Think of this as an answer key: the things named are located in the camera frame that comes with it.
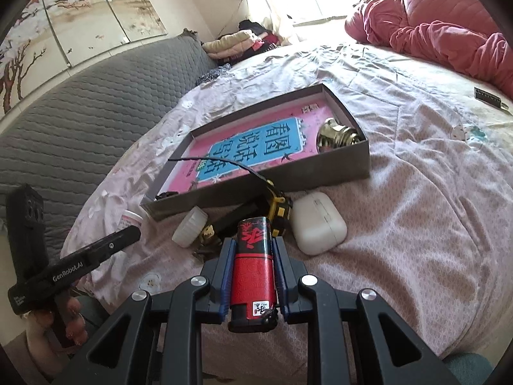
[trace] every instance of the human hand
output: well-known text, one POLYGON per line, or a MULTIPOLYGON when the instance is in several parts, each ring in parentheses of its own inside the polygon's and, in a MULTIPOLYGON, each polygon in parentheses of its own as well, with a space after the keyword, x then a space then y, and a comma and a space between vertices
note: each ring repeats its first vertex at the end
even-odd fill
POLYGON ((87 340, 84 318, 80 315, 80 303, 78 299, 69 297, 66 302, 66 311, 71 320, 66 324, 66 337, 72 340, 76 346, 66 349, 56 349, 48 341, 46 335, 50 330, 54 314, 48 310, 36 310, 27 316, 27 347, 34 363, 39 371, 48 377, 57 376, 69 362, 66 354, 74 353, 78 347, 87 340))

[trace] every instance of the pink book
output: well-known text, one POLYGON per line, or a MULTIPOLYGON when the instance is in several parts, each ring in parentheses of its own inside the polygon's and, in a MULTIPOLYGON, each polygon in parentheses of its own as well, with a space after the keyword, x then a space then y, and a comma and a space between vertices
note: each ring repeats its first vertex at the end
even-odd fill
MULTIPOLYGON (((255 171, 307 158, 317 154, 317 132, 329 117, 333 112, 324 96, 295 100, 286 107, 253 114, 201 135, 182 157, 227 158, 255 171)), ((186 193, 245 173, 238 166, 214 159, 178 162, 159 193, 186 193)))

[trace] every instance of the red lighter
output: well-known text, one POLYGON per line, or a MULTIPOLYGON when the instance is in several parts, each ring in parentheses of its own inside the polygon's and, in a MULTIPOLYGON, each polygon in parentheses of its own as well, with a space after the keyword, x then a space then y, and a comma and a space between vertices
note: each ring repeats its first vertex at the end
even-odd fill
POLYGON ((266 217, 239 223, 230 308, 228 329, 233 333, 266 332, 278 324, 271 229, 266 217))

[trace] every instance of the painted wardrobe door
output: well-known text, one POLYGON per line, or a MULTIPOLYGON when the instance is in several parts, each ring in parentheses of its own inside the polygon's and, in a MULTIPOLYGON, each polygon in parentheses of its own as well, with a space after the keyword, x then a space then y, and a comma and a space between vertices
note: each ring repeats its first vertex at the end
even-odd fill
POLYGON ((47 11, 71 65, 129 41, 107 0, 52 0, 47 11))
POLYGON ((0 45, 0 118, 42 83, 66 69, 44 5, 31 0, 0 45))
POLYGON ((167 33, 150 0, 109 1, 130 41, 167 33))

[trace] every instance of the quilted gray cover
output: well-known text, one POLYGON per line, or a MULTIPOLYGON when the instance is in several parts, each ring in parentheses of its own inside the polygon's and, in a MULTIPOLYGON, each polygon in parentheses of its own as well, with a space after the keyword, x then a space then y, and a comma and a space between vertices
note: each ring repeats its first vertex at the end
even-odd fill
POLYGON ((117 160, 215 66, 184 32, 108 58, 40 97, 0 135, 0 218, 5 194, 29 183, 45 200, 54 262, 117 160))

